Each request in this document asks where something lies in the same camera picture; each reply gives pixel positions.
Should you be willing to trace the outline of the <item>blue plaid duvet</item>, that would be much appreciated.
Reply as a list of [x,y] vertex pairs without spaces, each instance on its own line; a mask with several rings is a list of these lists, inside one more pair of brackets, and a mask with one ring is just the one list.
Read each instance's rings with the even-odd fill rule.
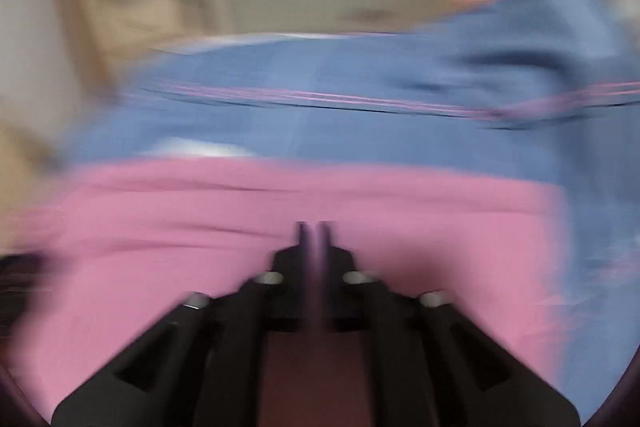
[[400,34],[158,54],[66,140],[79,166],[182,141],[294,160],[452,168],[567,200],[560,388],[590,418],[639,344],[639,55],[605,0],[492,0]]

